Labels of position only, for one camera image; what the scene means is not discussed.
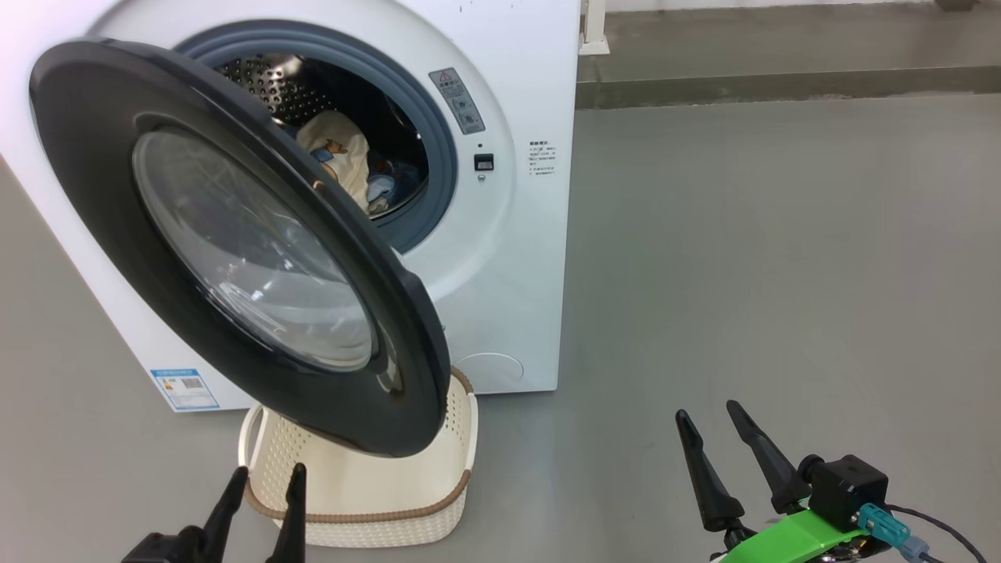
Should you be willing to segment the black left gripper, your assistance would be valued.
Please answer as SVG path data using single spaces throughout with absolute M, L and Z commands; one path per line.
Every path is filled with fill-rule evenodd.
M 248 481 L 247 467 L 237 467 L 203 529 L 186 526 L 178 534 L 150 533 L 122 559 L 126 562 L 213 562 L 206 541 L 228 541 L 232 518 L 239 512 Z M 286 490 L 287 509 L 273 553 L 267 563 L 305 561 L 305 495 L 307 467 L 297 463 Z

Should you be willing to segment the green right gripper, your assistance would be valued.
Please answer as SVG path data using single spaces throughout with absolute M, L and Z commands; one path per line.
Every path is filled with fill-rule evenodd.
M 858 528 L 843 532 L 805 510 L 801 502 L 811 496 L 811 485 L 737 400 L 728 400 L 726 407 L 741 442 L 752 450 L 771 489 L 773 509 L 790 516 L 727 552 L 714 554 L 712 562 L 807 562 L 866 535 Z M 684 409 L 676 411 L 675 422 L 703 528 L 712 533 L 740 528 L 744 507 L 729 494 L 705 456 L 704 441 L 696 425 Z

